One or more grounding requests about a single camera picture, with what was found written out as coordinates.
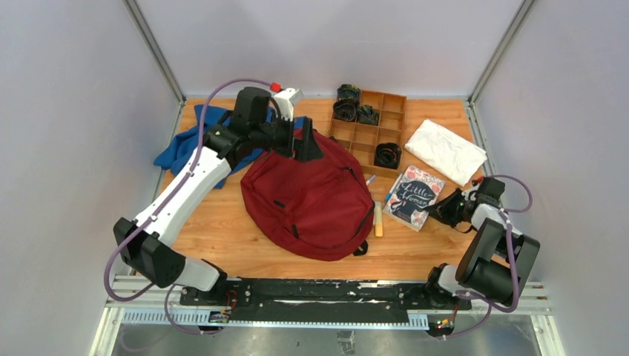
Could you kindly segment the Little Women book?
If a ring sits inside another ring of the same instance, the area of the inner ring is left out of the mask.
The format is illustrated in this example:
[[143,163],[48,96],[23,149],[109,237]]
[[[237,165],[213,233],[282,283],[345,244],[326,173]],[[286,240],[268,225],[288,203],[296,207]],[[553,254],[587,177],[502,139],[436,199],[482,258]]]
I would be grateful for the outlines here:
[[436,203],[445,181],[414,165],[409,165],[393,185],[383,212],[413,231],[420,231]]

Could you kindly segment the red backpack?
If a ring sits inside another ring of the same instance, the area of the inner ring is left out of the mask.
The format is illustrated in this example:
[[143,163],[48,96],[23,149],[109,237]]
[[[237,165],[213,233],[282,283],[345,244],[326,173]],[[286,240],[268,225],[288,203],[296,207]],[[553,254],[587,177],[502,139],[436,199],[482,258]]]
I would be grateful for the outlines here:
[[318,132],[320,159],[298,162],[276,153],[251,164],[240,180],[246,210],[285,250],[314,260],[363,256],[375,203],[358,160]]

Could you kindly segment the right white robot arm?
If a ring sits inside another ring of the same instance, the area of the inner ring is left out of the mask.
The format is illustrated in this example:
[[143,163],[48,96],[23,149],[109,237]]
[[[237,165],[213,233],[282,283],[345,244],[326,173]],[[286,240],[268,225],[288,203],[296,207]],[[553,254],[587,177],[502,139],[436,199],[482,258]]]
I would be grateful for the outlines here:
[[538,240],[514,227],[501,202],[506,174],[476,179],[472,187],[456,189],[442,201],[427,207],[429,216],[451,228],[470,224],[474,232],[457,265],[434,267],[424,285],[425,303],[443,309],[458,300],[483,300],[501,312],[513,312],[519,302],[540,250]]

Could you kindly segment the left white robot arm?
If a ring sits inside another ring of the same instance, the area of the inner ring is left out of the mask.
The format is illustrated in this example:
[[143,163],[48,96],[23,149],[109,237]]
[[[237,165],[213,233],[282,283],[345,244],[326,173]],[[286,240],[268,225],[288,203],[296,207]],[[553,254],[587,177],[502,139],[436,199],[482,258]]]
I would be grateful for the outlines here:
[[192,287],[207,305],[221,305],[227,297],[223,271],[172,246],[204,197],[252,151],[275,151],[298,162],[322,158],[310,119],[303,120],[301,136],[294,135],[294,108],[302,98],[296,88],[243,88],[232,110],[200,128],[191,158],[167,188],[133,219],[116,222],[114,256],[153,286]]

